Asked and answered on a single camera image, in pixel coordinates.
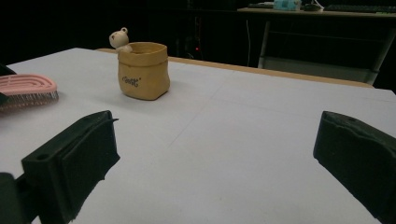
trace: bear figurine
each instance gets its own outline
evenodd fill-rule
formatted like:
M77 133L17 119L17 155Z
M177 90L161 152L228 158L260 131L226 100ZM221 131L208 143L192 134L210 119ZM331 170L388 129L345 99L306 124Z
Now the bear figurine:
M117 52L126 51L132 52L131 46L129 46L128 29L122 27L119 31L114 32L108 38L111 47L116 49Z

